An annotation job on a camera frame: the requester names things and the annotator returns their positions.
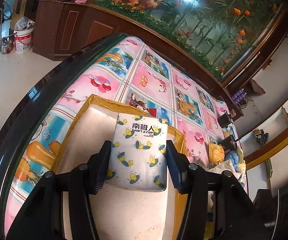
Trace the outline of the black device lower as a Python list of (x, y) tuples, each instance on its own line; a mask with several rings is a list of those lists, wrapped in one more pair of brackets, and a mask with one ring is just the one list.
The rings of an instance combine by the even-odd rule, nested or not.
[(236, 140), (233, 135), (229, 135), (225, 139), (219, 141), (218, 144), (222, 146), (225, 153), (228, 153), (230, 151), (234, 151), (237, 149)]

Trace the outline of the yellow snack packet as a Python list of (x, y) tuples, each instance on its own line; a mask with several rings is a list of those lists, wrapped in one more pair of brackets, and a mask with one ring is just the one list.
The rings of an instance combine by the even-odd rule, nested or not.
[(209, 142), (208, 155), (209, 162), (212, 164), (223, 162), (225, 158), (224, 148), (222, 145)]

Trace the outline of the black device upper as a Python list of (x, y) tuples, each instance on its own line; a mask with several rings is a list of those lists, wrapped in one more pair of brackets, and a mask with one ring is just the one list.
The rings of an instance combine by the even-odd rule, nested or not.
[(232, 117), (229, 113), (225, 112), (217, 118), (217, 121), (221, 128), (227, 128), (232, 123)]

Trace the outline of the black device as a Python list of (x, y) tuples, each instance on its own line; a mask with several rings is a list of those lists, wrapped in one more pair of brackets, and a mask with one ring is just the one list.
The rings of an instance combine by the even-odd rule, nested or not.
[(232, 123), (232, 117), (229, 113), (225, 112), (217, 118), (217, 121), (221, 128), (227, 128)]
[(229, 135), (225, 139), (219, 141), (218, 144), (222, 146), (225, 153), (228, 153), (230, 151), (234, 151), (237, 149), (236, 140), (233, 135)]

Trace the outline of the purple bottles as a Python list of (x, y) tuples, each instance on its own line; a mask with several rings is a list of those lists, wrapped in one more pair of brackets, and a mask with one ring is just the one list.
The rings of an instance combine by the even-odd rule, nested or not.
[(232, 99), (235, 104), (241, 103), (247, 97), (247, 93), (244, 88), (239, 89), (235, 94), (233, 94)]

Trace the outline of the white plastic bucket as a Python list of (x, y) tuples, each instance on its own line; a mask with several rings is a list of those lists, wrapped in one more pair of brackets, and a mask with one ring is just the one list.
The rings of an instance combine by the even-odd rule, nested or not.
[(14, 32), (14, 47), (17, 54), (31, 50), (33, 45), (34, 28)]

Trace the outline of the yellow cardboard box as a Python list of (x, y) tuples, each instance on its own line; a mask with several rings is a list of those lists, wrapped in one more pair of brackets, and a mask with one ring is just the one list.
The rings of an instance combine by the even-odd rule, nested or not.
[[(151, 117), (132, 106), (90, 96), (65, 136), (54, 170), (69, 172), (98, 153), (106, 140), (112, 143), (119, 113)], [(168, 126), (167, 140), (184, 151), (184, 135), (174, 127)], [(88, 200), (100, 239), (176, 239), (187, 198), (173, 187), (167, 169), (164, 191), (126, 190), (104, 181)]]

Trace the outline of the metal kettle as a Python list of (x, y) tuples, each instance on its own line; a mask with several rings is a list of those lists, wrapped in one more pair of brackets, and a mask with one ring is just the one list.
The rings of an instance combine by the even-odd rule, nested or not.
[(0, 46), (2, 54), (8, 54), (13, 50), (13, 41), (10, 38), (3, 37)]

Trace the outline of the blue towel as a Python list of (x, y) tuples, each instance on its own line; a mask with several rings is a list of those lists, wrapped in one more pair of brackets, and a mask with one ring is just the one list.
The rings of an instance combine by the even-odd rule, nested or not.
[(231, 151), (225, 155), (224, 160), (230, 160), (236, 172), (245, 173), (245, 162), (236, 151)]

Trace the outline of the painted glass screen panel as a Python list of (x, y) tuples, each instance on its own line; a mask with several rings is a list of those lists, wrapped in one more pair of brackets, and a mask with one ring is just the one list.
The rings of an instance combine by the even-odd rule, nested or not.
[(282, 0), (95, 0), (159, 33), (219, 81), (251, 52)]

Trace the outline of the lemon print tissue pack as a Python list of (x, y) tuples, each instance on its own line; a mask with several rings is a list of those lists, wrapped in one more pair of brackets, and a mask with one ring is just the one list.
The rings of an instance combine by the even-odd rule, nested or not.
[(166, 119), (119, 113), (105, 181), (126, 190), (164, 191), (167, 131)]

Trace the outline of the colourful patterned tablecloth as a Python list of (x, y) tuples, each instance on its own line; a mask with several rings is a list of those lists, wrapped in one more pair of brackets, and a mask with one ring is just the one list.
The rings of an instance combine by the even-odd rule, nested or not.
[(179, 129), (189, 161), (212, 167), (208, 144), (235, 133), (222, 129), (217, 118), (226, 103), (212, 97), (191, 77), (160, 57), (137, 37), (109, 49), (67, 88), (34, 130), (16, 169), (5, 211), (8, 231), (40, 177), (59, 154), (64, 137), (89, 96), (125, 103)]

